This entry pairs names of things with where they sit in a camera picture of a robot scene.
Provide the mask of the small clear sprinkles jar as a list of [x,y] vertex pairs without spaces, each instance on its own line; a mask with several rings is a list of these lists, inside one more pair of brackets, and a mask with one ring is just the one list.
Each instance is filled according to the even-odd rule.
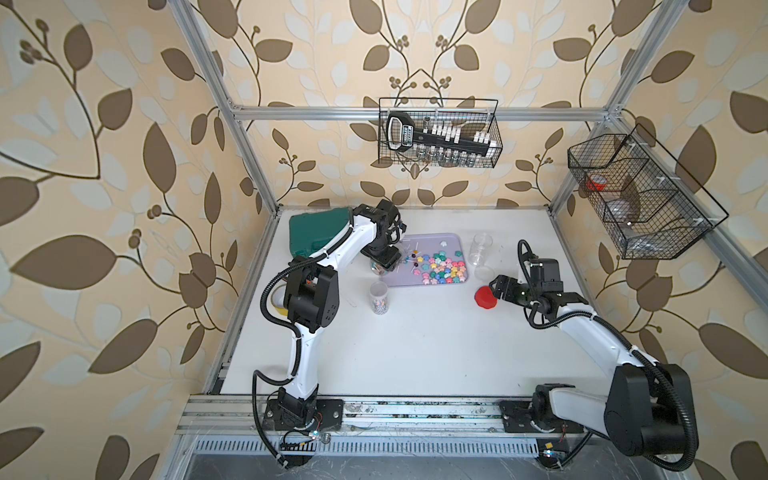
[[376,315],[384,315],[388,312],[388,286],[383,281],[374,282],[369,288],[369,298],[372,311]]

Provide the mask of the red jar lid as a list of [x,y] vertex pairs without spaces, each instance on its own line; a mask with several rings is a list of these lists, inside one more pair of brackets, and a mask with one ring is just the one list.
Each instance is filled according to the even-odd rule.
[[483,309],[490,310],[497,306],[498,299],[489,286],[482,286],[474,294],[475,303]]

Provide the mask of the clear plastic jar lid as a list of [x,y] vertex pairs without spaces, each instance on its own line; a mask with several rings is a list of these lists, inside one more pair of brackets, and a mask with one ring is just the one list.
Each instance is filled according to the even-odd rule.
[[477,266],[474,269],[474,274],[483,283],[490,283],[496,277],[495,271],[487,265]]

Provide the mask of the red lid candy jar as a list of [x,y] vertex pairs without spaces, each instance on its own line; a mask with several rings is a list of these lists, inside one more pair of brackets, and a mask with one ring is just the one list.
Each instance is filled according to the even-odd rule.
[[370,268],[371,268],[372,272],[374,274],[376,274],[377,276],[379,276],[379,277],[385,276],[385,275],[387,275],[389,273],[389,271],[384,266],[382,266],[381,264],[379,264],[375,260],[371,260],[370,261]]

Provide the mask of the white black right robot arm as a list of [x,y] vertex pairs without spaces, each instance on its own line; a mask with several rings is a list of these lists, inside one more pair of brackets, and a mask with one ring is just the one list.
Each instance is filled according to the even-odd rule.
[[497,276],[489,284],[493,296],[521,307],[531,328],[567,334],[610,381],[605,394],[566,383],[537,385],[522,414],[533,429],[553,433],[570,423],[585,431],[563,457],[542,457],[540,464],[562,469],[593,436],[599,436],[625,456],[643,457],[661,469],[690,468],[699,435],[686,371],[644,352],[581,294],[566,291],[557,260],[536,255],[526,240],[518,242],[517,258],[522,279]]

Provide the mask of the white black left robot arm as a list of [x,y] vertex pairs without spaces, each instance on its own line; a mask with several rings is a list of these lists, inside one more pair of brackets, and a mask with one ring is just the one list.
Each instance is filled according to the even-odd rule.
[[319,341],[340,307],[340,276],[358,255],[389,272],[402,262],[398,243],[406,232],[398,207],[377,205],[301,213],[289,219],[288,266],[268,281],[259,310],[271,324],[291,333],[291,357],[284,377],[255,370],[251,408],[260,440],[285,469],[288,452],[334,427],[343,405],[318,397]]

